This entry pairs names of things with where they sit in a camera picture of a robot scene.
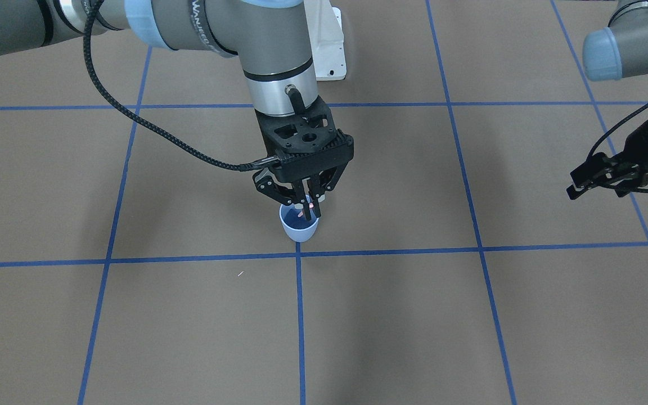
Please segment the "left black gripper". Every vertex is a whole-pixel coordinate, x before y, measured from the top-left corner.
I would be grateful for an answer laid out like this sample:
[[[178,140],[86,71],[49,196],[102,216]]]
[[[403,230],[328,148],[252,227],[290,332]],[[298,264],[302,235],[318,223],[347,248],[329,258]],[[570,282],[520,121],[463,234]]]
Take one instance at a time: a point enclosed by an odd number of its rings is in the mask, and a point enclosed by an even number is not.
[[[623,151],[607,163],[583,163],[570,176],[573,184],[566,188],[569,200],[597,187],[618,195],[648,194],[648,120],[627,137]]]

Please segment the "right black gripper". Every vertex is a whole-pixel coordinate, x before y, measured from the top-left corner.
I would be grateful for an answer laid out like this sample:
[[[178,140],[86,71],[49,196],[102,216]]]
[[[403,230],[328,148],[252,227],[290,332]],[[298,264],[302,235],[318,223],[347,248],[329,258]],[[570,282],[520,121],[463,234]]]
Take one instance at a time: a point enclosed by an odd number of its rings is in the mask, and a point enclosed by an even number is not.
[[[317,219],[321,201],[334,190],[352,158],[264,158],[252,163],[255,188],[283,205],[308,207]]]

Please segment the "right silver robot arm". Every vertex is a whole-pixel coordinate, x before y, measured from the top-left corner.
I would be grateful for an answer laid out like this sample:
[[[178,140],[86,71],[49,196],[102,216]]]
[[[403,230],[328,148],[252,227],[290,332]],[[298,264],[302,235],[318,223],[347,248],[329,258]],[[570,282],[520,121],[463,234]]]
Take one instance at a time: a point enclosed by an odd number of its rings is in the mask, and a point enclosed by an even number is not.
[[[317,87],[324,64],[313,10],[311,1],[0,1],[0,56],[82,38],[88,76],[113,108],[207,164],[252,172],[260,193],[311,221],[353,159],[353,138]],[[219,161],[119,103],[95,71],[92,38],[123,30],[153,48],[237,57],[265,157]]]

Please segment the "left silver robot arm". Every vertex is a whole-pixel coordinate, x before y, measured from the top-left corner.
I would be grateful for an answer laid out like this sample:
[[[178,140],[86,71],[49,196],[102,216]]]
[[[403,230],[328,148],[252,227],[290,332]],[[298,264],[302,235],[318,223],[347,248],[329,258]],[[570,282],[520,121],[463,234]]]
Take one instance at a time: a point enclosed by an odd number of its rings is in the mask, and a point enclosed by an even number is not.
[[[606,28],[584,39],[583,64],[587,79],[595,82],[648,75],[648,1],[620,1]],[[571,200],[599,187],[619,197],[648,194],[648,120],[614,156],[599,151],[611,134],[609,130],[602,135],[571,172],[573,183],[566,189]]]

